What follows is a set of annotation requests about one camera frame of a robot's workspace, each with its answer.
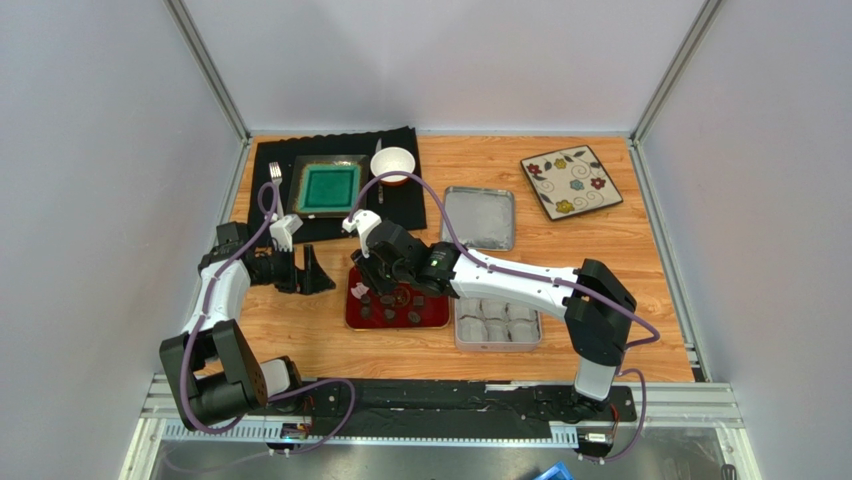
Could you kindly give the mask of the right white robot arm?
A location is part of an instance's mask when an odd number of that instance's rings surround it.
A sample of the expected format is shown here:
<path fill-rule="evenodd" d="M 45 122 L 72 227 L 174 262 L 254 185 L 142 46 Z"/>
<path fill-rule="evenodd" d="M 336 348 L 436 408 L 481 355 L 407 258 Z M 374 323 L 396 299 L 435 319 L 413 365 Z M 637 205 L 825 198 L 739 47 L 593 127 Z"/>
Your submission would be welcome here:
<path fill-rule="evenodd" d="M 388 220 L 362 211 L 343 222 L 360 247 L 352 260 L 363 282 L 388 294 L 408 284 L 428 297 L 490 299 L 562 319 L 579 355 L 574 391 L 603 401 L 623 362 L 636 301 L 606 265 L 545 268 L 491 258 L 452 243 L 430 246 Z"/>

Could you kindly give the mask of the silver tin with paper cups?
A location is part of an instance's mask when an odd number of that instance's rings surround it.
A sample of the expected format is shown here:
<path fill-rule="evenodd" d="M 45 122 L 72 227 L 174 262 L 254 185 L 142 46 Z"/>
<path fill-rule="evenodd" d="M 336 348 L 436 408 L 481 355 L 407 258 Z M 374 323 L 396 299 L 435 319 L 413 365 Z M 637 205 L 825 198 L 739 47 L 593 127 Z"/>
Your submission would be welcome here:
<path fill-rule="evenodd" d="M 542 341 L 541 316 L 535 310 L 498 300 L 453 301 L 455 346 L 466 352 L 523 353 Z"/>

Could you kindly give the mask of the pink handled metal tongs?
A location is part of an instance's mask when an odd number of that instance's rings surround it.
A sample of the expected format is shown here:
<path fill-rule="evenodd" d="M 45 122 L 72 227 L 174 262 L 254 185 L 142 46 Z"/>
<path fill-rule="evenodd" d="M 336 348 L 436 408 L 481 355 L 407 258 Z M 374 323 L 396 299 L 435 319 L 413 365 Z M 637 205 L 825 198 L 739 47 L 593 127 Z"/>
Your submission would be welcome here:
<path fill-rule="evenodd" d="M 358 282 L 354 287 L 350 289 L 351 295 L 360 301 L 360 298 L 364 295 L 370 295 L 370 289 L 361 282 Z"/>

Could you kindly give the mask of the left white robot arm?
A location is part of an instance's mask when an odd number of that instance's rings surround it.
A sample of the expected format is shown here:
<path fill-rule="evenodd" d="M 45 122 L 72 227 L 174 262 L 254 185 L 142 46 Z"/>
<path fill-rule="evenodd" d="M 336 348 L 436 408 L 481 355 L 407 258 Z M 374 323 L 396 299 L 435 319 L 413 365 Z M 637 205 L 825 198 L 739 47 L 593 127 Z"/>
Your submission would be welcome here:
<path fill-rule="evenodd" d="M 265 407 L 276 396 L 302 387 L 287 356 L 260 362 L 238 325 L 252 286 L 313 295 L 334 289 L 314 247 L 303 248 L 303 265 L 279 246 L 256 250 L 249 227 L 230 222 L 198 265 L 202 291 L 182 332 L 161 342 L 159 356 L 178 413 L 191 431 L 222 433 L 228 422 Z"/>

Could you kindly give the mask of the red lacquer tray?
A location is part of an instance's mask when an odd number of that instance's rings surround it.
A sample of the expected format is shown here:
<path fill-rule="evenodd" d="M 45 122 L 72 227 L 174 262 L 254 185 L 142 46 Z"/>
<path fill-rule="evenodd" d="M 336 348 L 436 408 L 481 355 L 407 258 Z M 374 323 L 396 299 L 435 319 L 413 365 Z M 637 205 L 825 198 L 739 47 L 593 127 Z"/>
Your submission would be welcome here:
<path fill-rule="evenodd" d="M 408 284 L 399 284 L 389 294 L 378 294 L 370 289 L 371 304 L 364 306 L 355 299 L 350 289 L 358 282 L 363 283 L 360 272 L 352 267 L 348 272 L 346 301 L 344 309 L 345 324 L 353 330 L 379 330 L 379 329 L 435 329 L 443 328 L 450 322 L 450 299 L 447 297 L 431 298 L 425 294 L 413 289 Z M 380 303 L 379 298 L 383 295 L 391 295 L 395 299 L 393 307 L 387 307 Z M 414 307 L 412 300 L 416 296 L 422 296 L 425 299 L 423 307 Z M 362 307 L 370 307 L 372 309 L 372 318 L 369 320 L 360 317 L 360 309 Z M 392 309 L 396 312 L 396 318 L 392 322 L 386 322 L 384 319 L 384 311 Z M 407 318 L 409 312 L 417 312 L 422 317 L 422 322 L 419 325 L 411 324 Z"/>

